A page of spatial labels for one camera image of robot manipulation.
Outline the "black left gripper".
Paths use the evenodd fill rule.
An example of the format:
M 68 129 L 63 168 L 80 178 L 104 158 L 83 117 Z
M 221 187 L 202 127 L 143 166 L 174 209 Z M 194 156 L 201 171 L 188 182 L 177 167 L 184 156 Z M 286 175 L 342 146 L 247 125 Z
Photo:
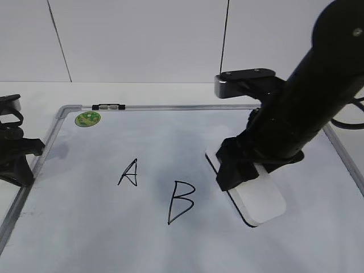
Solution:
M 27 155 L 42 155 L 45 145 L 40 139 L 24 137 L 20 128 L 23 116 L 19 111 L 1 109 L 1 115 L 18 118 L 15 122 L 1 122 L 1 180 L 18 187 L 27 187 L 34 182 Z

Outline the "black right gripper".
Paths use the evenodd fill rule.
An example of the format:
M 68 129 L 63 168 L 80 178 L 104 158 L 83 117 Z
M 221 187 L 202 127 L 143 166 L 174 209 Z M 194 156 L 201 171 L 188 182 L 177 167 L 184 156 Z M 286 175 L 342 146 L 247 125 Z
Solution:
M 273 118 L 262 119 L 262 109 L 254 109 L 246 129 L 237 136 L 226 138 L 217 151 L 220 163 L 216 181 L 222 191 L 259 176 L 255 163 L 268 173 L 300 162 L 304 154 L 292 133 Z

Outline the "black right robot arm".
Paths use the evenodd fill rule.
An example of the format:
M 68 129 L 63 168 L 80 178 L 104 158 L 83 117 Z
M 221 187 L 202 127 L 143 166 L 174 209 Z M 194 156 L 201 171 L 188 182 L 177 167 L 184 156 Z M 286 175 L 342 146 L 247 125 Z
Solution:
M 229 191 L 304 159 L 303 147 L 363 88 L 363 2 L 333 1 L 318 16 L 312 46 L 286 80 L 270 69 L 222 72 L 219 98 L 249 96 L 260 102 L 246 128 L 216 153 L 216 180 Z

